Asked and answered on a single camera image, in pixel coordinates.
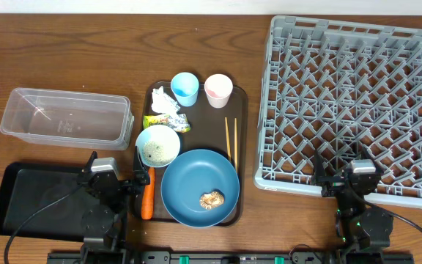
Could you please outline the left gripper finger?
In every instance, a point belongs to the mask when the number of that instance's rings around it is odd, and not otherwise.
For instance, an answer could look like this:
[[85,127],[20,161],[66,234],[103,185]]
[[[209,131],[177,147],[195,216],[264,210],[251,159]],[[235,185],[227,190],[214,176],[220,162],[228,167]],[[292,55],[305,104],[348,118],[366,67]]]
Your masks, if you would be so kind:
[[91,172],[92,164],[95,159],[97,159],[97,152],[93,151],[89,157],[89,160],[86,162],[85,166],[83,167],[82,172]]
[[150,184],[149,173],[145,168],[144,163],[140,157],[140,150],[135,146],[134,159],[133,159],[133,176],[135,183],[140,186],[147,186]]

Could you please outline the light blue small bowl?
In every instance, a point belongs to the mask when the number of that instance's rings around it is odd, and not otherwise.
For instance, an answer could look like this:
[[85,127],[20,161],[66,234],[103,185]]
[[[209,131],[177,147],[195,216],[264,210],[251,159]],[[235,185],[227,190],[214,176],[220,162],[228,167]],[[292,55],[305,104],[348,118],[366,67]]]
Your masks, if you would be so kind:
[[161,168],[168,166],[179,155],[181,142],[172,128],[153,125],[140,132],[135,146],[144,165]]

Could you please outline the yellow green snack wrapper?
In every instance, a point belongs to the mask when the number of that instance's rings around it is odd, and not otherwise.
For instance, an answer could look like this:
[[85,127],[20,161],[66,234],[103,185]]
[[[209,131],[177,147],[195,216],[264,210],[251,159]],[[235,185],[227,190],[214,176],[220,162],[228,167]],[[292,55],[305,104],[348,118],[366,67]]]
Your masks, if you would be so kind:
[[165,125],[177,133],[186,133],[191,130],[186,114],[159,114],[147,115],[143,118],[143,128],[153,125]]

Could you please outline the white tissue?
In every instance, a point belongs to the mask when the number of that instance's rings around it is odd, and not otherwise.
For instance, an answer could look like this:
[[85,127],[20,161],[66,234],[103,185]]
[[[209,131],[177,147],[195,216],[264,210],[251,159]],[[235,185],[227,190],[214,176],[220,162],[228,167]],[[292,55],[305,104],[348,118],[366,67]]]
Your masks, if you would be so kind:
[[176,114],[180,110],[178,102],[164,92],[163,86],[152,90],[151,108],[158,114]]

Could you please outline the light blue plastic cup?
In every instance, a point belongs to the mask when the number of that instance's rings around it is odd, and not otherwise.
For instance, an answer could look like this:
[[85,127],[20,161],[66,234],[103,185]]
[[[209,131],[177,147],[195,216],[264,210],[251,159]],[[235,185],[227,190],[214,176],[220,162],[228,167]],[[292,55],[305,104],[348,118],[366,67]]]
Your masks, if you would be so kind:
[[178,73],[171,80],[171,90],[181,106],[192,106],[197,101],[199,80],[192,73]]

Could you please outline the pink plastic cup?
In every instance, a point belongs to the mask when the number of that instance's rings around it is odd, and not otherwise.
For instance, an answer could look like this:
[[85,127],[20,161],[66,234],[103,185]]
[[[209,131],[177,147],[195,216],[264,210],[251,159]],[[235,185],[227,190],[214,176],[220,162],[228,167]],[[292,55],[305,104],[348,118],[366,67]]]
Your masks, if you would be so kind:
[[224,74],[211,75],[204,83],[208,102],[216,109],[223,108],[228,103],[232,90],[232,80]]

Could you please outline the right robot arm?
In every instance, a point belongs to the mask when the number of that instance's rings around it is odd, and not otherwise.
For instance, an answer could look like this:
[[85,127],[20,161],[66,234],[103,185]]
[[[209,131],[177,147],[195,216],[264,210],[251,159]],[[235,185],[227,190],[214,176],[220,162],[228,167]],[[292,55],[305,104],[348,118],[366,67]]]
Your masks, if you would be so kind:
[[322,188],[322,197],[334,197],[337,201],[336,232],[346,244],[341,253],[378,252],[390,246],[393,217],[379,208],[369,207],[364,199],[377,189],[384,172],[366,148],[339,175],[325,171],[319,153],[314,160],[311,184]]

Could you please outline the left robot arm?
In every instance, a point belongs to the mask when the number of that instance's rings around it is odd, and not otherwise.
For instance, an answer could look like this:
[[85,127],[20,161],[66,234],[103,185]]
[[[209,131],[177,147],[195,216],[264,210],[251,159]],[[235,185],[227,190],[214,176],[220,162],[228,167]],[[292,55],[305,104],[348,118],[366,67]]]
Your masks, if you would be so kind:
[[86,193],[99,200],[86,209],[81,219],[84,246],[91,252],[118,252],[128,249],[128,216],[141,216],[144,189],[151,183],[150,176],[136,147],[133,156],[133,177],[118,178],[114,158],[98,158],[94,151],[80,174],[77,184]]

